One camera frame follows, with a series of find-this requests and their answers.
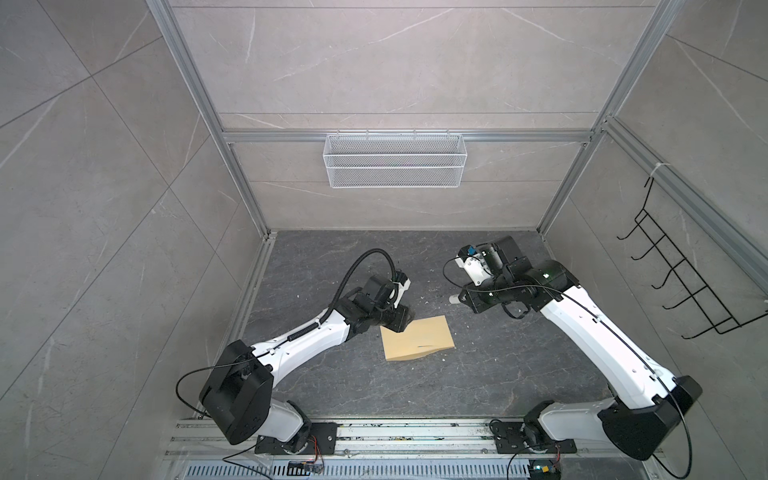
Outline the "tan paper envelope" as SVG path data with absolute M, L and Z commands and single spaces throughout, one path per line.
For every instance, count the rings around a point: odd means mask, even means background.
M 413 320 L 396 333 L 380 328 L 384 356 L 387 361 L 409 361 L 432 353 L 454 349 L 455 343 L 444 315 Z

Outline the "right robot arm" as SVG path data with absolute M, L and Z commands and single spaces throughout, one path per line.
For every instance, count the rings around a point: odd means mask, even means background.
M 510 236 L 464 246 L 455 262 L 470 279 L 455 302 L 476 314 L 513 303 L 541 314 L 580 348 L 611 388 L 611 397 L 603 400 L 538 404 L 521 426 L 528 445 L 591 440 L 646 461 L 701 396 L 692 377 L 674 375 L 624 334 L 561 263 L 533 265 Z

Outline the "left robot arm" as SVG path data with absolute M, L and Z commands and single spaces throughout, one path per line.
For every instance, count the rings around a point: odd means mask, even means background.
M 232 445 L 259 436 L 299 451 L 312 422 L 295 403 L 274 399 L 273 388 L 314 357 L 374 326 L 403 332 L 413 318 L 402 303 L 410 285 L 401 271 L 393 280 L 374 275 L 283 335 L 254 345 L 230 343 L 211 369 L 200 403 Z

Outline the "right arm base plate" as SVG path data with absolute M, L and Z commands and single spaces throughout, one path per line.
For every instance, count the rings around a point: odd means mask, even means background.
M 577 447 L 572 439 L 553 440 L 540 427 L 523 421 L 492 419 L 488 428 L 499 454 L 575 454 Z

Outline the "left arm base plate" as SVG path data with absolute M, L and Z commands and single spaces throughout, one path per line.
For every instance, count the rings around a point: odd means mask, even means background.
M 332 455 L 335 452 L 339 425 L 334 422 L 312 423 L 302 427 L 288 442 L 272 437 L 260 437 L 254 452 L 272 455 Z

